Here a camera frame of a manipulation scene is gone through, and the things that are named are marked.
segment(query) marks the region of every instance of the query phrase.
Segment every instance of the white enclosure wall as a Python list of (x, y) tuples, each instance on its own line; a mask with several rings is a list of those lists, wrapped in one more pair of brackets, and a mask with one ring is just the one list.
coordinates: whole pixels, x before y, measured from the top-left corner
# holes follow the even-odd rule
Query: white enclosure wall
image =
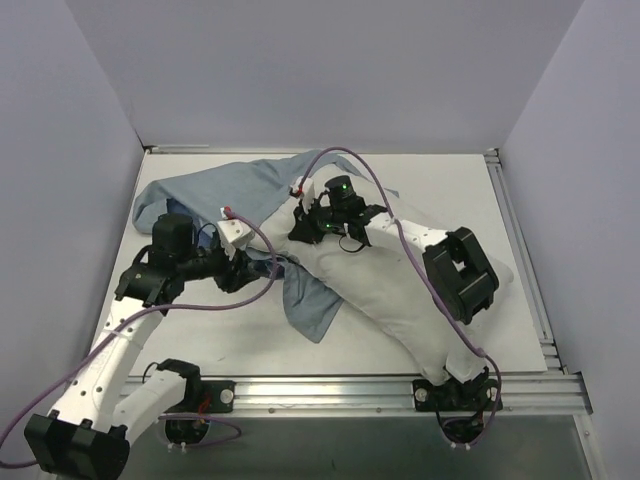
[(582, 0), (67, 0), (145, 145), (483, 152)]
[(504, 147), (504, 172), (608, 470), (638, 478), (640, 3), (587, 0)]
[[(62, 0), (0, 4), (0, 65), (4, 428), (85, 353), (142, 149)], [(2, 459), (29, 458), (18, 428)]]

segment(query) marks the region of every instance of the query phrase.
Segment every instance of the fabric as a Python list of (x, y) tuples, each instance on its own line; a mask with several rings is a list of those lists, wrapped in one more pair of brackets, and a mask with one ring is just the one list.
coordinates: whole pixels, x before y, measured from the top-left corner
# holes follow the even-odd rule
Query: fabric
[[(344, 172), (333, 165), (323, 167), (313, 175), (314, 184), (324, 185), (330, 178), (342, 174)], [(367, 204), (381, 203), (374, 184), (359, 176), (350, 177), (354, 190), (364, 197)], [(445, 228), (399, 198), (389, 196), (389, 201), (398, 218), (427, 227)], [(311, 275), (321, 278), (386, 334), (399, 340), (411, 353), (427, 380), (435, 385), (444, 383), (448, 378), (444, 370), (447, 357), (459, 339), (426, 292), (406, 255), (375, 247), (347, 254), (340, 248), (338, 238), (331, 235), (325, 236), (318, 245), (290, 241), (287, 234), (294, 225), (293, 210), (296, 205), (295, 199), (287, 199), (262, 225), (275, 249), (295, 257)], [(345, 248), (353, 250), (357, 247), (355, 242), (346, 240), (342, 242)], [(266, 248), (259, 238), (253, 239), (251, 246), (263, 251)], [(478, 313), (470, 329), (490, 322), (513, 281), (509, 267), (487, 256), (498, 275), (500, 288), (491, 309)]]
[[(168, 212), (169, 200), (172, 211), (186, 211), (196, 225), (215, 224), (220, 220), (220, 208), (226, 205), (262, 225), (291, 198), (289, 185), (304, 174), (317, 153), (309, 151), (280, 160), (234, 162), (153, 181), (135, 199), (133, 224), (139, 232), (151, 234), (158, 217)], [(341, 173), (360, 175), (351, 163), (335, 154), (324, 155), (313, 171), (326, 165), (334, 165)], [(268, 257), (257, 250), (248, 249), (248, 253), (255, 260)], [(287, 320), (306, 338), (318, 343), (331, 325), (342, 298), (303, 267), (287, 260), (286, 252), (280, 253), (283, 254), (283, 304)]]

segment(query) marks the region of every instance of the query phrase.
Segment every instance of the white pillow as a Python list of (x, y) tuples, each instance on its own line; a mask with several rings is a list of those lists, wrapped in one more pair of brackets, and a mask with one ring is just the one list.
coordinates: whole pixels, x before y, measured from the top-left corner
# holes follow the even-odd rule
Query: white pillow
[[(335, 165), (319, 169), (312, 176), (316, 192), (324, 187), (327, 180), (338, 175), (345, 175), (345, 172)], [(367, 204), (382, 204), (373, 183), (362, 177), (349, 177), (354, 190)], [(389, 201), (398, 218), (432, 228), (445, 228), (394, 195), (389, 195)], [(448, 378), (444, 366), (455, 333), (435, 306), (406, 255), (376, 247), (364, 248), (355, 254), (345, 253), (338, 245), (339, 237), (335, 235), (326, 235), (316, 245), (291, 241), (287, 235), (295, 223), (293, 210), (297, 204), (295, 198), (288, 199), (261, 225), (276, 251), (297, 261), (311, 275), (371, 318), (387, 335), (399, 340), (419, 364), (425, 378), (435, 385), (442, 384)], [(350, 239), (344, 239), (342, 243), (350, 250), (358, 246)], [(252, 240), (250, 246), (266, 251), (259, 237)], [(477, 321), (481, 316), (493, 315), (505, 296), (508, 283), (513, 281), (509, 267), (491, 256), (489, 261), (498, 275), (500, 288), (491, 309), (476, 315), (472, 325), (484, 323), (485, 320)]]

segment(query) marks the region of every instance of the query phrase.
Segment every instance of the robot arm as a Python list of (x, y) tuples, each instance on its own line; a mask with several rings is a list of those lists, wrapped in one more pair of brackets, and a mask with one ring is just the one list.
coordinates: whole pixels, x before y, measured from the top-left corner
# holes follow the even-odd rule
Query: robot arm
[[(404, 254), (398, 228), (385, 207), (366, 205), (356, 195), (347, 175), (335, 177), (314, 197), (313, 180), (306, 179), (293, 195), (300, 198), (290, 240), (319, 243), (325, 235), (347, 236), (363, 246), (381, 247)], [(329, 197), (329, 205), (320, 200)], [(498, 277), (475, 235), (468, 228), (455, 232), (436, 230), (401, 220), (407, 243), (424, 267), (447, 309), (456, 320), (469, 325), (473, 316), (493, 303)]]
[[(32, 415), (27, 423), (25, 437), (44, 471), (72, 478), (118, 478), (130, 445), (163, 412), (196, 411), (204, 395), (200, 369), (178, 360), (162, 362), (146, 383), (119, 401), (140, 351), (167, 311), (151, 312), (116, 329), (147, 307), (172, 303), (186, 281), (213, 277), (231, 292), (257, 278), (245, 268), (248, 258), (238, 249), (250, 239), (249, 228), (235, 220), (222, 220), (217, 227), (222, 241), (197, 248), (190, 217), (168, 214), (154, 224), (152, 244), (122, 274), (93, 348), (109, 335), (116, 338), (78, 372), (46, 416)], [(142, 261), (145, 254), (147, 262)]]

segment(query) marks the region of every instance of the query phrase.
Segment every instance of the black mount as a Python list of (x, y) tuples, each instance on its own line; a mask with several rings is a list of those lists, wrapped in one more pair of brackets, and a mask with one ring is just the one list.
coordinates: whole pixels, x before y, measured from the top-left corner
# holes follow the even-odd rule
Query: black mount
[[(216, 235), (210, 247), (203, 248), (196, 246), (195, 233), (193, 220), (187, 215), (160, 216), (153, 225), (151, 245), (140, 250), (121, 275), (116, 300), (130, 297), (141, 300), (145, 307), (166, 305), (182, 293), (185, 282), (190, 280), (213, 277), (223, 291), (234, 292), (259, 278), (249, 268), (245, 252), (238, 250), (230, 260)], [(145, 255), (147, 262), (142, 261)], [(200, 380), (199, 367), (167, 360), (158, 369), (171, 370), (187, 379), (184, 400), (173, 411), (197, 411), (208, 391)], [(74, 425), (59, 420), (58, 415), (55, 410), (46, 417), (32, 415), (25, 427), (24, 436), (40, 468), (70, 478), (117, 479), (129, 457), (126, 427), (113, 426), (107, 433), (98, 432), (92, 429), (89, 419)]]
[[(493, 407), (490, 394), (497, 389), (498, 381), (489, 377), (489, 369), (473, 380), (460, 383), (450, 378), (443, 385), (434, 386), (424, 378), (417, 378), (412, 383), (413, 401), (418, 412), (477, 412)], [(426, 391), (426, 396), (419, 390)], [(502, 400), (498, 404), (502, 410)]]

